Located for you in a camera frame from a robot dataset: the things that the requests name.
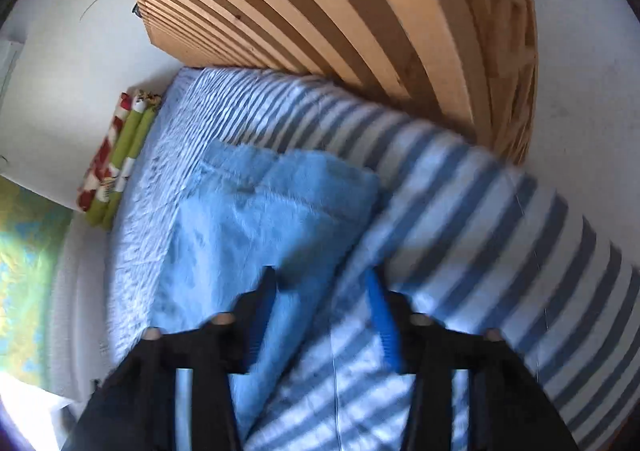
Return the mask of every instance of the wooden furniture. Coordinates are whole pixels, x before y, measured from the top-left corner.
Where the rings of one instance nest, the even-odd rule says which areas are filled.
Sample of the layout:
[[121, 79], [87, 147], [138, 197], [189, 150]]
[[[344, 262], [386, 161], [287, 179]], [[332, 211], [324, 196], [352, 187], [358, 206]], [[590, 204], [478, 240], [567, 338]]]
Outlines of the wooden furniture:
[[520, 163], [536, 97], [533, 0], [138, 0], [194, 66], [316, 73]]

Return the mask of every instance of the striped bedsheet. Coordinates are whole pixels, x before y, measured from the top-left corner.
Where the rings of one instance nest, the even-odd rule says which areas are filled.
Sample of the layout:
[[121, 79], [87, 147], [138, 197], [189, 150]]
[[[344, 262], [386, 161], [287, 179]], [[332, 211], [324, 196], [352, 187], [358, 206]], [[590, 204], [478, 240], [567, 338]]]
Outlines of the striped bedsheet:
[[[379, 173], [382, 212], [351, 254], [248, 451], [395, 450], [411, 377], [387, 371], [362, 272], [449, 328], [500, 328], [583, 450], [596, 450], [640, 397], [640, 277], [554, 190], [421, 120], [314, 76], [203, 70], [166, 102], [127, 187], [108, 259], [117, 361], [146, 326], [177, 204], [213, 138], [278, 152], [326, 150]], [[463, 372], [453, 448], [466, 446]]]

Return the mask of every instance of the yellow green patterned fabric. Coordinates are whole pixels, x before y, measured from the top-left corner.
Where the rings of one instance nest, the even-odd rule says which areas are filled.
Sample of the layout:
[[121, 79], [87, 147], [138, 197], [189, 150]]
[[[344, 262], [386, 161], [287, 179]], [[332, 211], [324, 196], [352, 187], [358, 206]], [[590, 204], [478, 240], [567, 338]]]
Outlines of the yellow green patterned fabric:
[[72, 212], [0, 177], [0, 370], [47, 389], [47, 326]]

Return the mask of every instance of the folded fabric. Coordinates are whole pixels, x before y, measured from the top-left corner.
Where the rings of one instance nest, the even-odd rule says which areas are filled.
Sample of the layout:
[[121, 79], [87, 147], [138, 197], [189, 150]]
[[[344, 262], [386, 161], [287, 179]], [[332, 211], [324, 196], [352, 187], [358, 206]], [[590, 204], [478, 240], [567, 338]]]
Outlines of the folded fabric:
[[149, 134], [149, 130], [156, 119], [160, 103], [161, 99], [158, 96], [150, 99], [148, 101], [148, 108], [146, 108], [145, 113], [142, 114], [140, 125], [138, 126], [133, 142], [129, 147], [129, 154], [122, 164], [120, 175], [116, 180], [113, 192], [109, 196], [109, 204], [107, 205], [106, 213], [102, 219], [102, 227], [106, 231], [110, 231], [111, 227], [113, 227], [113, 219], [118, 212], [118, 207], [120, 207], [122, 193], [124, 193], [125, 187], [127, 186], [127, 181], [131, 176], [136, 159], [140, 155], [143, 145], [145, 145], [146, 136]]
[[102, 223], [107, 212], [110, 195], [114, 190], [116, 180], [120, 174], [124, 160], [127, 157], [131, 144], [136, 136], [138, 126], [142, 121], [142, 115], [145, 112], [149, 101], [157, 98], [159, 98], [157, 95], [138, 92], [136, 97], [133, 99], [129, 118], [127, 119], [127, 122], [122, 129], [122, 133], [113, 148], [109, 165], [104, 173], [104, 178], [95, 193], [91, 207], [89, 207], [89, 210], [86, 213], [86, 220], [90, 225], [95, 227]]
[[84, 174], [84, 180], [78, 193], [78, 206], [82, 211], [87, 212], [94, 201], [95, 193], [97, 192], [102, 180], [104, 179], [104, 173], [109, 166], [109, 159], [111, 151], [115, 146], [122, 128], [131, 111], [131, 97], [124, 92], [120, 94], [120, 98], [116, 105], [116, 110], [113, 113], [111, 124], [107, 135], [100, 144], [98, 152], [95, 154], [89, 169]]
[[[280, 274], [262, 350], [232, 378], [244, 438], [305, 336], [336, 268], [367, 227], [378, 177], [320, 152], [283, 155], [212, 141], [188, 182], [159, 276], [150, 324], [194, 329], [253, 289], [265, 265]], [[178, 377], [176, 439], [189, 449], [190, 377]]]

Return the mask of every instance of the light blue garment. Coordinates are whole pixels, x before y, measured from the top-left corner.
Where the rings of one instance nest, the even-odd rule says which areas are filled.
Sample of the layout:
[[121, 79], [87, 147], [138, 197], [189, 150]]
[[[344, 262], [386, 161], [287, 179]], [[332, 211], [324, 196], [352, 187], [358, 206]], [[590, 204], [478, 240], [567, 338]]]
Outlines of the light blue garment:
[[[276, 152], [213, 141], [188, 182], [152, 308], [167, 332], [199, 326], [256, 287], [262, 268], [280, 277], [262, 350], [232, 378], [241, 437], [248, 434], [302, 342], [336, 268], [367, 227], [378, 177], [320, 152]], [[177, 444], [189, 448], [190, 378], [178, 377]]]

